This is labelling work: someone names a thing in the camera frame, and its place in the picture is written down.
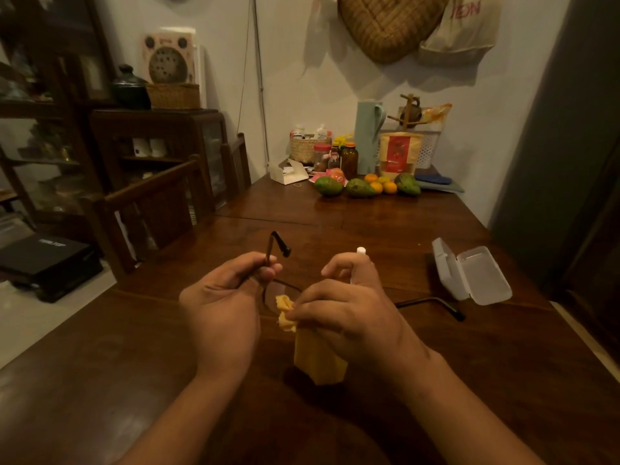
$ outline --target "canvas tote bag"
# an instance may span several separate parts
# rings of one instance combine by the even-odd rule
[[[438,27],[420,43],[418,61],[430,66],[479,62],[495,45],[501,0],[449,0]]]

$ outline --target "hand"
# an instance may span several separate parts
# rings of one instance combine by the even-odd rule
[[[351,277],[352,284],[325,279],[307,288],[286,318],[312,327],[338,356],[368,367],[402,391],[430,350],[383,291],[366,255],[341,253],[323,268],[326,277]]]
[[[198,355],[197,377],[243,380],[260,336],[257,295],[282,270],[275,256],[269,267],[264,264],[264,253],[246,253],[181,292]]]

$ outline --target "black box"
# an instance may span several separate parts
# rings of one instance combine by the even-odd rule
[[[54,303],[101,271],[94,246],[66,238],[34,234],[0,249],[0,276],[34,289],[43,302]]]

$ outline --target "white tile floor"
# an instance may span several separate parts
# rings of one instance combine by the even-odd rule
[[[40,302],[33,293],[0,283],[0,368],[78,312],[115,283],[109,267],[58,302]]]

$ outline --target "pitcher handle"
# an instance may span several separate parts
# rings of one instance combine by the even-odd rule
[[[387,113],[386,113],[385,109],[383,108],[383,105],[381,105],[381,104],[375,105],[375,113],[376,113],[377,110],[380,112],[381,118],[379,119],[379,123],[377,124],[377,130],[375,131],[375,135],[379,133],[379,131],[383,127],[383,123],[386,121],[386,117],[387,117]]]

